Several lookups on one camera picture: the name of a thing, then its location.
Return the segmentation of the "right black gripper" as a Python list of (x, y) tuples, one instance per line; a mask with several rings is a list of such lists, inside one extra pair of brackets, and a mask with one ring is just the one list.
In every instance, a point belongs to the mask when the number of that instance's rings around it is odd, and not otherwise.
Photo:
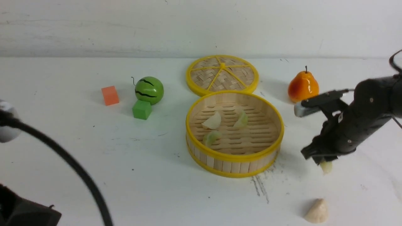
[(334, 161), (339, 156), (355, 152), (357, 146), (391, 118), (390, 114), (371, 114), (348, 107), (325, 121), (320, 134), (301, 150), (301, 154), (306, 160), (312, 158), (317, 165), (323, 161)]

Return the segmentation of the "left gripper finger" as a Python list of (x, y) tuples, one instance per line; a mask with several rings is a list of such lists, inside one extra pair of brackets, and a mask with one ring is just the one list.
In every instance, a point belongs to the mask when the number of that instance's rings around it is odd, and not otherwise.
[(6, 186), (0, 186), (1, 226), (56, 226), (62, 214), (52, 206), (24, 199)]

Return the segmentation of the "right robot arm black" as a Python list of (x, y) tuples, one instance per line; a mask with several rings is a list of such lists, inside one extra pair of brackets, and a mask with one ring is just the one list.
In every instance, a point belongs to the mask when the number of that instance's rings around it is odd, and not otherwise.
[(297, 117), (322, 112), (327, 120), (319, 135), (301, 150), (316, 164), (331, 162), (355, 152), (357, 147), (392, 118), (401, 118), (401, 77), (388, 76), (361, 81), (350, 104), (342, 100), (349, 89), (332, 90), (298, 102)]

